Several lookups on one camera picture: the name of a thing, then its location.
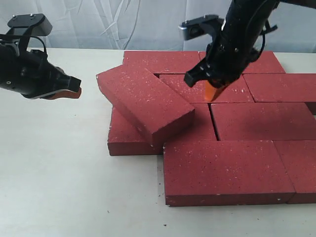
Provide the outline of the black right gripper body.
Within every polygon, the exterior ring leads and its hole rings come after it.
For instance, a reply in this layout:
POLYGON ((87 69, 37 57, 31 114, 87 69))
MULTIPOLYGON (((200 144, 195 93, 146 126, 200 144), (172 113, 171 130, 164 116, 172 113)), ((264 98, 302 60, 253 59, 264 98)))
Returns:
POLYGON ((219 38, 213 38, 207 45, 205 57, 185 73, 184 82, 189 87, 202 80, 207 81, 214 88, 223 88, 232 84, 249 64, 259 59, 259 50, 254 46, 257 39, 257 37, 247 38, 242 41, 246 48, 226 51, 220 44, 219 38))

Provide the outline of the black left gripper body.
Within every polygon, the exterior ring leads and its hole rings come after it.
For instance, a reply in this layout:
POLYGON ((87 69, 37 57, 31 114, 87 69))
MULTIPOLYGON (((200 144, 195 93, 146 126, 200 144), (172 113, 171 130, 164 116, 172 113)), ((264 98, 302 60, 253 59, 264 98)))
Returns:
POLYGON ((81 80, 48 62, 40 50, 20 55, 13 49, 0 50, 0 87, 27 99, 45 99, 61 91, 78 92, 81 80))

